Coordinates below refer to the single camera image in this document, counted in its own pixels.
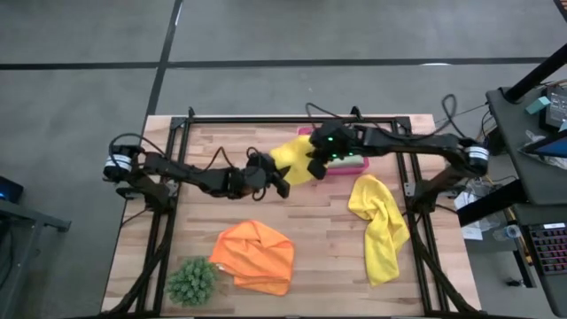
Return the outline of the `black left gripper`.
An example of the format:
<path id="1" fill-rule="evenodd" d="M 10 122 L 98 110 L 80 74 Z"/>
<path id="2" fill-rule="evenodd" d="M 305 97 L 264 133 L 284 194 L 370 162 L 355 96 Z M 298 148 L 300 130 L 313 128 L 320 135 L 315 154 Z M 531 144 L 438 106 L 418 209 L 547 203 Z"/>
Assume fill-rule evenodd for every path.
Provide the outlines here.
<path id="1" fill-rule="evenodd" d="M 241 199 L 251 196 L 252 199 L 263 199 L 268 188 L 268 174 L 280 174 L 276 160 L 270 155 L 265 158 L 261 152 L 248 156 L 244 168 L 234 168 L 229 172 L 228 198 Z"/>

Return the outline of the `yellow microfiber towel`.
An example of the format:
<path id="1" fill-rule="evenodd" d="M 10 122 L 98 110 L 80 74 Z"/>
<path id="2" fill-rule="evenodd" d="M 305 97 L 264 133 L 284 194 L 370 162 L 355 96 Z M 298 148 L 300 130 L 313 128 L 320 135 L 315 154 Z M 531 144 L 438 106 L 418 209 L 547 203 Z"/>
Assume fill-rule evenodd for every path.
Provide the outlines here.
<path id="1" fill-rule="evenodd" d="M 311 160 L 308 153 L 312 150 L 309 136 L 298 135 L 291 141 L 272 149 L 269 155 L 276 160 L 280 170 L 287 170 L 283 174 L 284 180 L 290 186 L 296 186 L 315 180 L 307 171 L 307 165 Z"/>
<path id="2" fill-rule="evenodd" d="M 410 238 L 407 223 L 389 189 L 373 175 L 356 179 L 348 210 L 368 222 L 364 232 L 364 259 L 371 286 L 400 276 L 398 254 Z"/>

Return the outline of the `orange microfiber towel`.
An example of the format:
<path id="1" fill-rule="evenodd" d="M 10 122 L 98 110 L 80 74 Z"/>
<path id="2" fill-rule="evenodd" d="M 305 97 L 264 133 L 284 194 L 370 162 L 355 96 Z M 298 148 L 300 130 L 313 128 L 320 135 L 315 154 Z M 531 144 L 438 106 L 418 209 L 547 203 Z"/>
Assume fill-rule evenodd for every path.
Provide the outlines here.
<path id="1" fill-rule="evenodd" d="M 290 290 L 295 246 L 262 222 L 248 220 L 221 232 L 209 261 L 241 289 L 284 296 Z"/>

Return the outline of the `pink plastic tray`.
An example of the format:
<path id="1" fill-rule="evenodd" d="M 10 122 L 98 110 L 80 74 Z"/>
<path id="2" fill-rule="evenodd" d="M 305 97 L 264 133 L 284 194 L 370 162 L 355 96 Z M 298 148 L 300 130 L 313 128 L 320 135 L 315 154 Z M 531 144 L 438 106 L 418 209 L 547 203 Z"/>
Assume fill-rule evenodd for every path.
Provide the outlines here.
<path id="1" fill-rule="evenodd" d="M 369 159 L 363 157 L 365 159 L 365 166 L 364 167 L 349 167 L 349 168 L 339 168 L 339 169 L 331 169 L 328 168 L 328 175 L 358 175 L 364 172 L 369 167 Z"/>

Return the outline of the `green artificial plant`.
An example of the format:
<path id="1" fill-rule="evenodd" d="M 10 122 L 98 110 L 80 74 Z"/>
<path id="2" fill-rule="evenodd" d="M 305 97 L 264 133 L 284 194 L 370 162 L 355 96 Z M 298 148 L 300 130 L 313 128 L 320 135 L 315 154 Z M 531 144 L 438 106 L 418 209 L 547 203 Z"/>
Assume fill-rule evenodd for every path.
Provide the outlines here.
<path id="1" fill-rule="evenodd" d="M 211 299 L 218 278 L 217 266 L 206 257 L 188 259 L 168 277 L 166 293 L 175 305 L 204 306 Z"/>

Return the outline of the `black low desk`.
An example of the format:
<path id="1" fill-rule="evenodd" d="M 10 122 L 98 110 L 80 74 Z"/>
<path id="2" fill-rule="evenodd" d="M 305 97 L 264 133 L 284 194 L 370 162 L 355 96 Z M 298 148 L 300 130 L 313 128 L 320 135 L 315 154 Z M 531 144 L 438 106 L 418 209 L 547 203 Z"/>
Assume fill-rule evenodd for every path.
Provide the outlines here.
<path id="1" fill-rule="evenodd" d="M 567 274 L 544 276 L 535 260 L 528 227 L 533 224 L 565 222 L 567 224 L 567 204 L 563 205 L 534 205 L 524 193 L 520 180 L 515 180 L 483 198 L 474 201 L 458 210 L 460 224 L 466 226 L 490 214 L 512 208 L 524 237 L 532 264 L 536 269 L 541 286 L 546 294 L 552 312 L 562 318 L 567 318 Z"/>

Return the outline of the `black side desk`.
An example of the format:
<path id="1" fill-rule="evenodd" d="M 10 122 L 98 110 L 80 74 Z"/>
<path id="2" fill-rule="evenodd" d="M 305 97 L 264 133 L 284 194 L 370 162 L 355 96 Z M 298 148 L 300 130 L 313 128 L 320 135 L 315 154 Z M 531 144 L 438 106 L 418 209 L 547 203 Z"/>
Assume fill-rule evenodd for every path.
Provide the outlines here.
<path id="1" fill-rule="evenodd" d="M 500 89 L 485 96 L 528 200 L 534 205 L 567 204 L 567 170 L 520 152 L 528 142 L 526 130 L 536 136 L 548 134 L 539 127 L 539 117 L 525 110 L 541 96 L 540 89 L 529 91 L 518 103 L 507 101 Z"/>

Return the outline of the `clear plastic bottle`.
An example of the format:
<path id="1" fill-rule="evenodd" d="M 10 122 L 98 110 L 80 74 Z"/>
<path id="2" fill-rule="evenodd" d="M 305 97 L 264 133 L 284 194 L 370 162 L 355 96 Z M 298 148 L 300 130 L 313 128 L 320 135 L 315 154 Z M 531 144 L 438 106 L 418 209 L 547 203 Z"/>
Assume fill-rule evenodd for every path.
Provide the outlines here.
<path id="1" fill-rule="evenodd" d="M 519 238 L 522 236 L 520 228 L 516 224 L 510 224 L 499 228 L 493 232 L 493 238 L 496 241 L 507 241 Z"/>

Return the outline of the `small teal box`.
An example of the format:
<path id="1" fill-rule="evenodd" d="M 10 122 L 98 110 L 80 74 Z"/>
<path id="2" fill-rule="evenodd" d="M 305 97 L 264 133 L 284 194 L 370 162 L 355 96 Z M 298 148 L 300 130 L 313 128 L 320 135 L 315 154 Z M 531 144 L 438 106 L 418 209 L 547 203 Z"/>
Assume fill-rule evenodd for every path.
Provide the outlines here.
<path id="1" fill-rule="evenodd" d="M 530 115 L 534 115 L 544 110 L 549 105 L 551 105 L 551 101 L 547 97 L 538 97 L 526 106 L 525 111 Z"/>

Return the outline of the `black slanted pole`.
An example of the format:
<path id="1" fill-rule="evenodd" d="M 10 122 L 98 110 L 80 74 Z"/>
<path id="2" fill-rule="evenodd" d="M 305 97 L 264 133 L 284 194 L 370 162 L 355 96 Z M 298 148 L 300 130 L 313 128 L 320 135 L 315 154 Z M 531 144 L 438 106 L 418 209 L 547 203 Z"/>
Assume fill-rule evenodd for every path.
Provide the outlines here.
<path id="1" fill-rule="evenodd" d="M 567 43 L 559 50 L 545 59 L 541 64 L 535 67 L 522 80 L 507 89 L 503 96 L 510 103 L 516 103 L 532 88 L 536 87 L 540 82 L 547 79 L 551 74 L 560 69 L 567 63 Z"/>

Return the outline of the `dark tablet screen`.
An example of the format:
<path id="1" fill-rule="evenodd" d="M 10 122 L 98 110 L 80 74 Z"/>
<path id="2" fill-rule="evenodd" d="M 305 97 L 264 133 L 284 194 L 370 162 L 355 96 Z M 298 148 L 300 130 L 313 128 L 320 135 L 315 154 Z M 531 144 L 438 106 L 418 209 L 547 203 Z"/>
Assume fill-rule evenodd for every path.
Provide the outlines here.
<path id="1" fill-rule="evenodd" d="M 528 141 L 520 148 L 521 152 L 531 155 L 567 158 L 567 129 L 549 136 L 535 135 L 526 131 Z"/>

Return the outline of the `black electronics box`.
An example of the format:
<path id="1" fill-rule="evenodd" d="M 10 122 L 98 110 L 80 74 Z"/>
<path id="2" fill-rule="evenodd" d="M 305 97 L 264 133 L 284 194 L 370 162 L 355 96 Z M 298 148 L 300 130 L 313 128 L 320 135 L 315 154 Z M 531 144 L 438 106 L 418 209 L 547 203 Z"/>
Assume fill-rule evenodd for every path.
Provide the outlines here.
<path id="1" fill-rule="evenodd" d="M 567 121 L 567 83 L 547 88 L 550 104 L 545 108 L 540 123 L 549 131 L 559 131 Z"/>

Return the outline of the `grey metal cart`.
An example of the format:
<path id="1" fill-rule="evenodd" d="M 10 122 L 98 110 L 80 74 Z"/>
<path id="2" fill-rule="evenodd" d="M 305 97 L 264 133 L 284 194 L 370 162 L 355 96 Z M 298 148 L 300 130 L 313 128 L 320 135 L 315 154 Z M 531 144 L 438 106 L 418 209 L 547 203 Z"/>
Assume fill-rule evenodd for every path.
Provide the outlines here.
<path id="1" fill-rule="evenodd" d="M 67 232 L 70 229 L 71 222 L 5 200 L 0 200 L 0 216 L 22 220 L 31 229 L 27 242 L 18 251 L 14 250 L 12 270 L 10 275 L 6 277 L 5 300 L 4 304 L 0 306 L 0 319 L 12 319 L 16 301 L 22 291 L 43 229 L 50 226 L 59 232 Z"/>

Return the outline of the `keyboard with blue keys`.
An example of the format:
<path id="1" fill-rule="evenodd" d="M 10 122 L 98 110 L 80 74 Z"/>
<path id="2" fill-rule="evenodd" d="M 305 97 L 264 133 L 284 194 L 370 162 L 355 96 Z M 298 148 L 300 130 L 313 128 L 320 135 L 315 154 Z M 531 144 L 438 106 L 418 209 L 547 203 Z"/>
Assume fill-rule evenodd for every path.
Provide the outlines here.
<path id="1" fill-rule="evenodd" d="M 533 224 L 528 227 L 535 260 L 544 276 L 567 274 L 567 224 Z"/>

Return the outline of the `blue-lit black device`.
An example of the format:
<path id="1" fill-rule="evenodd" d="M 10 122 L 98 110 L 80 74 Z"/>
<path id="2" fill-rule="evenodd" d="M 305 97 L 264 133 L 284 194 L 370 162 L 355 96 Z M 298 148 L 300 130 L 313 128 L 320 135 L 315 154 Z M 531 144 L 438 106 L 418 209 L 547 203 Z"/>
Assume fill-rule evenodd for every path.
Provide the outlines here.
<path id="1" fill-rule="evenodd" d="M 18 204 L 22 197 L 24 187 L 14 181 L 0 176 L 0 200 Z"/>

